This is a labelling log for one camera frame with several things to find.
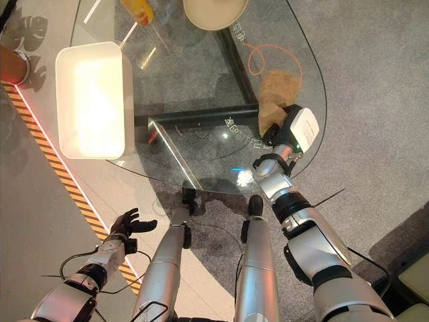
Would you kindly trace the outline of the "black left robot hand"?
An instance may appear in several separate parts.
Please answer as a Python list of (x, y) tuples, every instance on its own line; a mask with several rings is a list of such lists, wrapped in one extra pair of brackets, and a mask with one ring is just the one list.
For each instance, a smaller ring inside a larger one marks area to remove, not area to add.
[(118, 216), (110, 228), (109, 235), (119, 235), (126, 240), (133, 233), (153, 231), (157, 227), (158, 221), (156, 219), (140, 221), (138, 211), (138, 208), (132, 208)]

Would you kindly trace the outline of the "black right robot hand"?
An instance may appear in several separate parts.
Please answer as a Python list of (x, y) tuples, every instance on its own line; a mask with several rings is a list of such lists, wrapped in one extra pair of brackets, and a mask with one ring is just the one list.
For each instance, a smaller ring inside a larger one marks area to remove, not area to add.
[(262, 140), (267, 146), (286, 145), (296, 153), (305, 154), (316, 140), (320, 128), (309, 108), (292, 105), (282, 126), (272, 124)]

